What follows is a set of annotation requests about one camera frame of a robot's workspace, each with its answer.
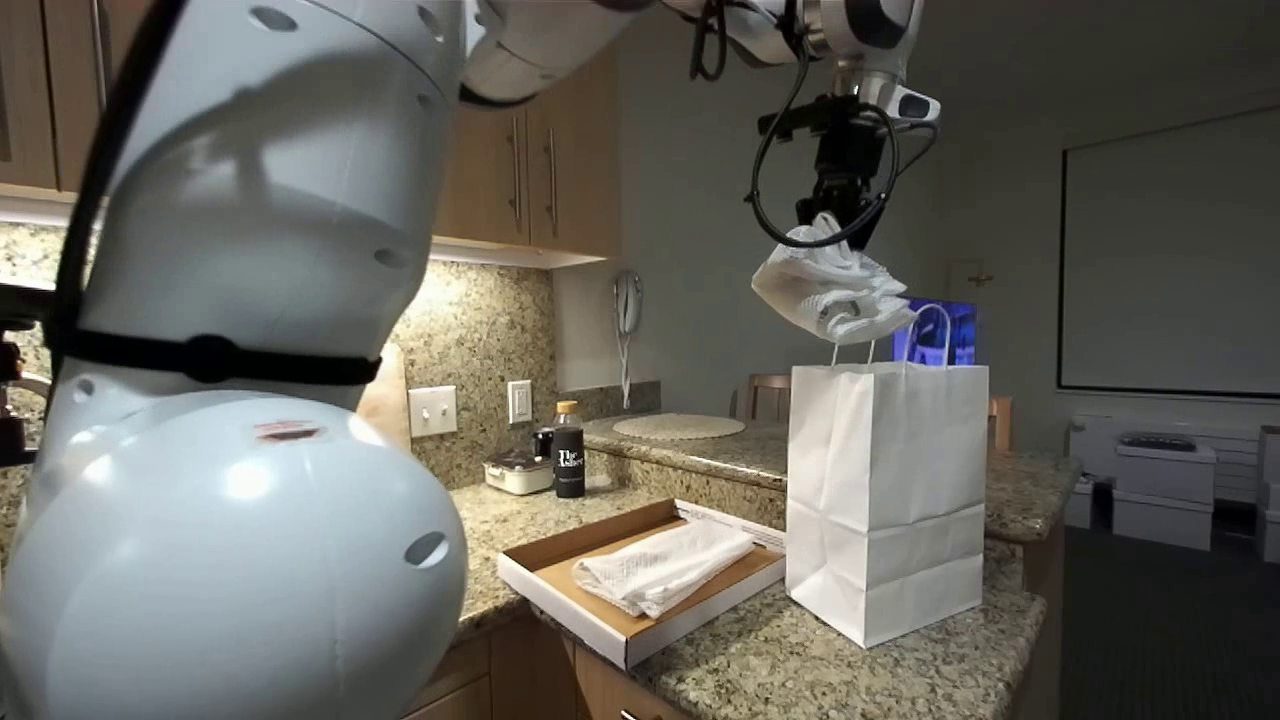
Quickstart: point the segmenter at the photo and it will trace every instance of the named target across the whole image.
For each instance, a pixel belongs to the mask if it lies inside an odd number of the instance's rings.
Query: black strap
[[[185,373],[200,385],[219,381],[280,381],[280,385],[366,385],[378,361],[364,357],[293,357],[293,351],[252,351],[224,336],[191,339],[145,339],[72,330],[62,351],[91,366],[123,366],[152,373]]]

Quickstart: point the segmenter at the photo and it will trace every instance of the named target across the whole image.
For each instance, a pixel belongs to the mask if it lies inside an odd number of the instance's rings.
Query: granite countertop
[[[518,614],[494,556],[588,519],[660,501],[645,485],[590,487],[585,501],[451,492],[468,527],[461,635]],[[871,653],[834,635],[781,586],[633,668],[633,681],[690,716],[1000,716],[1021,684],[1043,601],[1024,591],[1016,543],[986,541],[985,609],[959,614]]]
[[[737,438],[713,440],[635,440],[612,431],[617,421],[588,421],[588,449],[618,452],[633,462],[672,464],[718,480],[788,487],[788,431],[785,428],[743,428]],[[992,458],[986,462],[986,537],[1000,541],[1043,541],[1059,527],[1067,510],[1072,471],[1062,462],[1047,458]]]

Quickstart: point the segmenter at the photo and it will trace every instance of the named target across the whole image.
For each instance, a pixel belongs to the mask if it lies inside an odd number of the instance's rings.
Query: bottle
[[[554,495],[585,495],[588,492],[585,428],[574,426],[574,400],[554,404],[553,475],[554,475],[553,480]]]

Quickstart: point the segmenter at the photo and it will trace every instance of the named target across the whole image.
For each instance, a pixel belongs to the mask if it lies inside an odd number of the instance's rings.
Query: light switch
[[[506,381],[506,426],[531,426],[531,381]]]
[[[410,438],[454,431],[454,385],[426,385],[409,391]]]

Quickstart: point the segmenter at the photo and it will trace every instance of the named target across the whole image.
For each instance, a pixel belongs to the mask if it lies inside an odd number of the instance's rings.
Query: white paper bag
[[[790,373],[788,591],[855,645],[980,605],[986,370]]]

